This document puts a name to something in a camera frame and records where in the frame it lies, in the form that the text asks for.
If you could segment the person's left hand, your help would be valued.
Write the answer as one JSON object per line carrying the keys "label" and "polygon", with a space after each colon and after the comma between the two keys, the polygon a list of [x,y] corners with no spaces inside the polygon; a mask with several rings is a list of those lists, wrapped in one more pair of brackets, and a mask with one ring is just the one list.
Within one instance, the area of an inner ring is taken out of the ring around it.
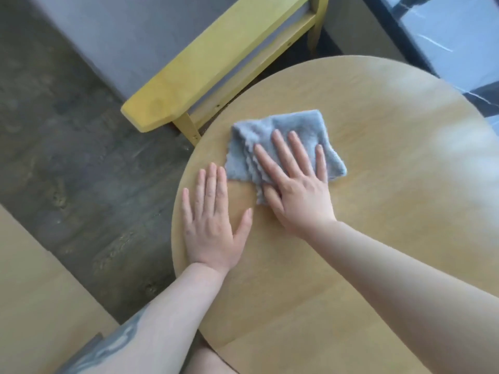
{"label": "person's left hand", "polygon": [[191,264],[202,264],[227,276],[239,262],[243,250],[234,248],[233,228],[229,219],[228,180],[223,167],[218,166],[218,183],[214,214],[205,214],[205,188],[208,167],[198,172],[194,199],[196,234],[184,234],[186,251]]}

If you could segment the person's right hand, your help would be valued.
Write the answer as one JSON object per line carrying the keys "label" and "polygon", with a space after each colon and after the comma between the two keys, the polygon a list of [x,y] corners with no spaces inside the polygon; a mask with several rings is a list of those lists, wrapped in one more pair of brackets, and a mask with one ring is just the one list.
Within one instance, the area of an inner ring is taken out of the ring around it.
{"label": "person's right hand", "polygon": [[283,200],[286,223],[282,225],[290,233],[306,239],[327,229],[337,219],[328,183],[316,177],[316,169],[295,131],[289,133],[286,143],[303,171],[303,175],[297,178],[289,177],[282,165],[277,164],[260,144],[256,144],[253,151]]}

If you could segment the grey microfibre cleaning cloth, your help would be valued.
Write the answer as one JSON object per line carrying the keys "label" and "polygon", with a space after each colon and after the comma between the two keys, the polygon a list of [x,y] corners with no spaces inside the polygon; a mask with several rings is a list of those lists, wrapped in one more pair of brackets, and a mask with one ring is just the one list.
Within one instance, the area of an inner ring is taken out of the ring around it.
{"label": "grey microfibre cleaning cloth", "polygon": [[281,165],[278,152],[271,139],[275,130],[280,131],[285,139],[291,131],[295,131],[314,169],[316,169],[316,146],[321,145],[324,150],[329,182],[346,176],[346,166],[329,142],[327,128],[319,110],[240,121],[231,128],[225,170],[229,180],[251,182],[255,185],[258,205],[267,204],[262,185],[273,184],[273,182],[259,164],[253,149],[256,144],[260,144],[268,155]]}

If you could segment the person's right forearm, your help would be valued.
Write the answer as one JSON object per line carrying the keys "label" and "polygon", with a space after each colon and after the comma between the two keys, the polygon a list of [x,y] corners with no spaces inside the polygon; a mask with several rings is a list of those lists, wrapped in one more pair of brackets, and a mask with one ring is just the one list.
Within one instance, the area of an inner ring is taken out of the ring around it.
{"label": "person's right forearm", "polygon": [[499,374],[499,298],[332,219],[296,227],[433,374]]}

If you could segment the person's left forearm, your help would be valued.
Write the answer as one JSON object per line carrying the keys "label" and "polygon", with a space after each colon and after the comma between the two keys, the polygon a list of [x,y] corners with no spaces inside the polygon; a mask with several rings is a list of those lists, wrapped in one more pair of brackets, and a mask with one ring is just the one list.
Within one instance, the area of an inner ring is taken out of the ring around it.
{"label": "person's left forearm", "polygon": [[228,270],[190,264],[165,291],[62,374],[179,374]]}

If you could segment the person's leg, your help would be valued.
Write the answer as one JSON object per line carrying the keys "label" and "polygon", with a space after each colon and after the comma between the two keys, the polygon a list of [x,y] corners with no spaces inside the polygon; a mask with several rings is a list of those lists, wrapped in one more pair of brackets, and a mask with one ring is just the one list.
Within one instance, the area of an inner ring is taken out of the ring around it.
{"label": "person's leg", "polygon": [[193,344],[193,349],[183,374],[239,374],[211,349],[203,339]]}

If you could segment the light wooden furniture panel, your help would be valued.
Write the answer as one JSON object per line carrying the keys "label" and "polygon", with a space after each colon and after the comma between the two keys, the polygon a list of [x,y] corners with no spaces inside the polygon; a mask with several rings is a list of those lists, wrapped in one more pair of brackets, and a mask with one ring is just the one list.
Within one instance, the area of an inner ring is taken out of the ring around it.
{"label": "light wooden furniture panel", "polygon": [[116,320],[0,205],[0,374],[54,374]]}

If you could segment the dark marble table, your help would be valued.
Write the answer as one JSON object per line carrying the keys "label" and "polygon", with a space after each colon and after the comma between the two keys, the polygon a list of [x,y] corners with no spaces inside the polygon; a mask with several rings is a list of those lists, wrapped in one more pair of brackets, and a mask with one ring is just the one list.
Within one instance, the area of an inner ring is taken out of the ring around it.
{"label": "dark marble table", "polygon": [[363,0],[400,52],[447,81],[499,136],[499,0]]}

